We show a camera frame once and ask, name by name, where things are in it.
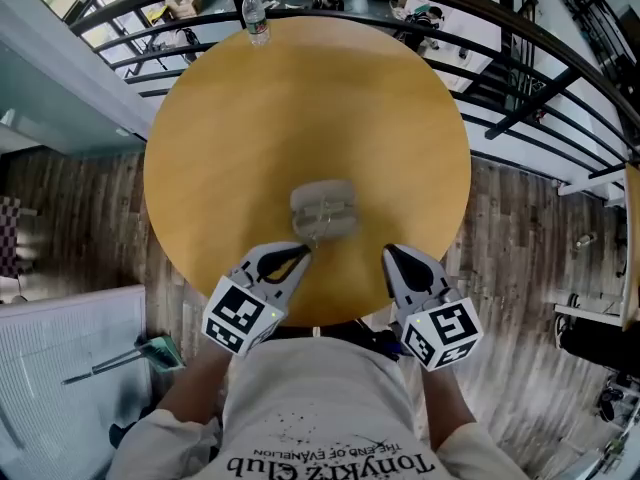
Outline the person's left forearm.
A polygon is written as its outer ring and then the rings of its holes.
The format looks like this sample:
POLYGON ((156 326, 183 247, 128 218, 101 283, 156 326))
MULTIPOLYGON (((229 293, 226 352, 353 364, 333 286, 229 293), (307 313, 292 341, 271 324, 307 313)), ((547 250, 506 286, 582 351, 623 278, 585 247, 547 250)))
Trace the person's left forearm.
POLYGON ((179 422, 207 424, 216 411, 233 355, 218 344, 205 340, 158 403, 158 410, 170 412, 179 422))

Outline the round wooden table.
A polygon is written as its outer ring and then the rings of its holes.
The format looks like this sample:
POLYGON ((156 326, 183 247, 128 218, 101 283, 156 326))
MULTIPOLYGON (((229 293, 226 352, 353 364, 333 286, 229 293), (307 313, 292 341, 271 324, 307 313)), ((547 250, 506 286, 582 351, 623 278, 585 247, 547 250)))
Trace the round wooden table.
MULTIPOLYGON (((65 16, 64 21, 76 35, 110 24, 128 13, 137 13, 152 4, 167 0, 116 0, 103 7, 96 0, 77 6, 65 16)), ((269 19, 289 17, 336 18, 392 31, 404 44, 405 34, 415 32, 431 37, 446 45, 455 46, 467 54, 476 53, 502 66, 503 78, 492 78, 482 71, 473 72, 451 61, 431 60, 429 66, 439 72, 462 77, 471 84, 493 87, 498 93, 512 100, 512 105, 483 100, 474 91, 452 90, 452 96, 462 102, 502 115, 498 123, 490 123, 480 117, 471 123, 482 125, 485 136, 493 140, 501 135, 513 137, 537 147, 587 171, 590 178, 604 178, 625 165, 640 170, 640 146, 618 130, 613 123, 593 105, 578 97, 571 85, 584 81, 609 101, 616 112, 640 132, 640 114, 633 110, 623 95, 595 68, 560 39, 541 26, 526 20, 499 3, 490 0, 437 0, 453 6, 483 23, 499 27, 501 34, 522 40, 531 49, 540 50, 563 65, 563 70, 550 77, 534 68, 524 57, 514 57, 502 50, 467 39, 459 32, 447 32, 423 28, 405 22, 405 18, 381 18, 351 11, 303 9, 275 9, 266 13, 269 19)))

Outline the person's beige printed shirt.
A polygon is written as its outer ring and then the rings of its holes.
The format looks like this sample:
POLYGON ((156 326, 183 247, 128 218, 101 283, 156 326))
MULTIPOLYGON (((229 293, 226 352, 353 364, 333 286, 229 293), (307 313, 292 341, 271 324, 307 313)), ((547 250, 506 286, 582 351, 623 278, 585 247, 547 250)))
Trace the person's beige printed shirt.
POLYGON ((414 430, 399 366, 331 337, 269 340, 231 359, 205 425, 156 409, 107 480, 528 480, 477 422, 437 451, 414 430))

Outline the checkered board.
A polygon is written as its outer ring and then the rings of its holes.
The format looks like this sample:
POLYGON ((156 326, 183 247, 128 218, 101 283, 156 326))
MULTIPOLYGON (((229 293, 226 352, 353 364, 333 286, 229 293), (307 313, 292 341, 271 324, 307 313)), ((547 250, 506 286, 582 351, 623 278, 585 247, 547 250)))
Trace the checkered board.
POLYGON ((0 277, 17 279, 17 227, 20 200, 0 196, 0 277))

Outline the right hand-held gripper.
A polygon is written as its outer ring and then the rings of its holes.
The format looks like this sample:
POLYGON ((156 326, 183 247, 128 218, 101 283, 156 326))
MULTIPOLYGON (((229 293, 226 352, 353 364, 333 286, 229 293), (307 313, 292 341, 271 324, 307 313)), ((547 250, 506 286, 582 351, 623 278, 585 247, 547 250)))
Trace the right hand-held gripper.
POLYGON ((382 265, 389 297, 402 312, 400 344, 426 371, 468 357, 483 337, 469 297, 448 288, 432 256, 407 245, 385 245, 382 265))

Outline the clear plastic water bottle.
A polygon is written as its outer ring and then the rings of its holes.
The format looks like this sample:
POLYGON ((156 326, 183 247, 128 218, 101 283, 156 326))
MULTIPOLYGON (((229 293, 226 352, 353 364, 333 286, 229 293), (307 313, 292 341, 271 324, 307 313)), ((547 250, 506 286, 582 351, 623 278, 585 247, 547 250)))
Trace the clear plastic water bottle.
POLYGON ((251 43, 265 45, 270 39, 270 32, 261 0, 243 0, 241 12, 251 43))

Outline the person's right forearm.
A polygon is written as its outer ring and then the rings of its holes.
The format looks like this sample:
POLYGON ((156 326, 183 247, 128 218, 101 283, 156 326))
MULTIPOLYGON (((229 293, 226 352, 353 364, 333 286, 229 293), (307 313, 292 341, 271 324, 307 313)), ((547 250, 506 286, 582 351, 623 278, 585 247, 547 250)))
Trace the person's right forearm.
POLYGON ((475 423, 451 367, 422 370, 428 435, 433 451, 460 427, 475 423))

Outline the white louvered panel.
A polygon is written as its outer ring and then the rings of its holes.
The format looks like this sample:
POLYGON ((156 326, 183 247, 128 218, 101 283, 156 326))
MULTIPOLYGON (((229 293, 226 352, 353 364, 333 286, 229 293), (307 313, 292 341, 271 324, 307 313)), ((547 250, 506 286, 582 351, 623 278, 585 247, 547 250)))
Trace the white louvered panel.
POLYGON ((141 285, 0 307, 0 478, 100 480, 112 424, 151 397, 148 363, 90 371, 145 331, 141 285))

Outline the black wheeled equipment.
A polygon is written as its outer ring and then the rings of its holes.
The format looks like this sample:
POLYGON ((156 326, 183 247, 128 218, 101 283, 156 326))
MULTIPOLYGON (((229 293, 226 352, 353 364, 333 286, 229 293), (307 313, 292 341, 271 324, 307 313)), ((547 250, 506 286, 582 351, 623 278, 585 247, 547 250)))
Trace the black wheeled equipment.
POLYGON ((602 389, 598 401, 598 415, 605 422, 627 418, 634 408, 630 395, 630 383, 624 375, 611 375, 602 389))

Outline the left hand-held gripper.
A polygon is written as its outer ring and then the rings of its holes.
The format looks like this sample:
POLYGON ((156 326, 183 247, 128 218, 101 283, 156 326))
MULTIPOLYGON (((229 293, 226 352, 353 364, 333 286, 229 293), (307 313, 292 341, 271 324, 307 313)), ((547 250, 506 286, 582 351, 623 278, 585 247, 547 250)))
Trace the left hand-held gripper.
POLYGON ((271 336, 288 314, 287 298, 311 264, 308 245, 270 242, 252 248, 222 276, 204 310, 201 333, 236 356, 271 336))

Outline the teal long-handled dustpan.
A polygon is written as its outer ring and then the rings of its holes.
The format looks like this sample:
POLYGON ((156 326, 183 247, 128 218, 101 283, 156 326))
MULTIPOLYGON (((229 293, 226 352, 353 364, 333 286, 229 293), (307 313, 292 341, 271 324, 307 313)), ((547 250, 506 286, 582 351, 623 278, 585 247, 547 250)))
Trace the teal long-handled dustpan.
POLYGON ((63 386, 75 384, 141 359, 147 360, 159 373, 172 372, 185 367, 185 363, 170 336, 163 335, 151 339, 138 337, 133 349, 92 366, 88 373, 64 379, 61 384, 63 386))

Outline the frosted glass door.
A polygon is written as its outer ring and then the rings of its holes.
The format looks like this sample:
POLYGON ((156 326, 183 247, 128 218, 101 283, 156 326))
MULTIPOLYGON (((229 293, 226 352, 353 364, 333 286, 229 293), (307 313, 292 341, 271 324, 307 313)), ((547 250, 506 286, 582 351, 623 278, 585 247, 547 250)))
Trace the frosted glass door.
POLYGON ((0 40, 0 128, 72 156, 144 149, 120 127, 0 40))

